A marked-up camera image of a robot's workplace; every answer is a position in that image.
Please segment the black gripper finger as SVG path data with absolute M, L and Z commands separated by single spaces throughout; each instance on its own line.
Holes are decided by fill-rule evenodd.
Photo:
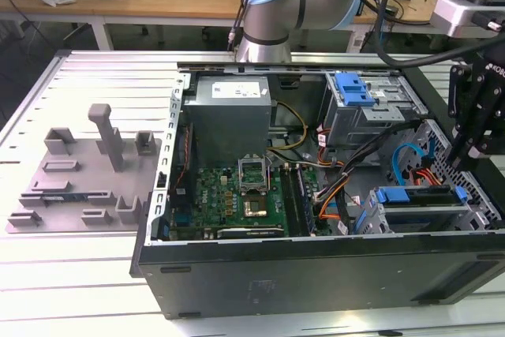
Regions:
M 473 170 L 480 160 L 491 155 L 504 155 L 504 124 L 486 129 L 479 138 L 468 139 L 463 151 L 461 170 Z
M 448 116 L 454 119 L 452 130 L 453 142 L 447 153 L 447 161 L 451 166 L 472 166 L 469 157 L 469 146 L 465 139 L 466 109 L 468 91 L 471 85 L 472 68 L 468 65 L 454 65 L 450 70 Z

